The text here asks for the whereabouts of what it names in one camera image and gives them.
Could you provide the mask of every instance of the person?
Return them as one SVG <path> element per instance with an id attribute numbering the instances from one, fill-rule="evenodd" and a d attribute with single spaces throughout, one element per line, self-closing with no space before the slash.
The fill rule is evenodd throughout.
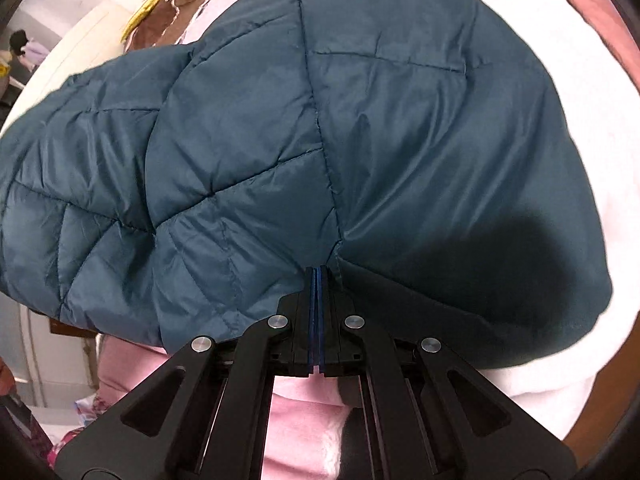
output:
<path id="1" fill-rule="evenodd" d="M 27 38 L 24 30 L 17 30 L 11 35 L 9 47 L 12 55 L 17 57 L 29 72 L 34 72 L 50 54 L 48 48 Z"/>
<path id="2" fill-rule="evenodd" d="M 14 375 L 0 357 L 0 397 L 5 396 L 15 387 Z"/>

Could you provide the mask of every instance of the metal screw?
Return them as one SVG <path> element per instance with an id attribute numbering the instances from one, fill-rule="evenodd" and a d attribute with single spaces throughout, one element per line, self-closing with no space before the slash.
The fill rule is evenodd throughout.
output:
<path id="1" fill-rule="evenodd" d="M 191 349 L 194 352 L 201 353 L 209 350 L 212 345 L 213 343 L 208 337 L 197 337 L 191 342 Z"/>
<path id="2" fill-rule="evenodd" d="M 364 319 L 360 316 L 349 316 L 344 320 L 344 324 L 347 326 L 347 328 L 362 328 L 364 326 Z"/>
<path id="3" fill-rule="evenodd" d="M 281 316 L 280 314 L 271 316 L 268 321 L 271 328 L 284 328 L 286 327 L 288 322 L 289 320 L 286 318 L 286 316 Z"/>
<path id="4" fill-rule="evenodd" d="M 442 348 L 442 343 L 438 341 L 436 338 L 427 337 L 422 340 L 420 346 L 425 352 L 429 352 L 430 354 L 435 354 L 440 351 Z"/>

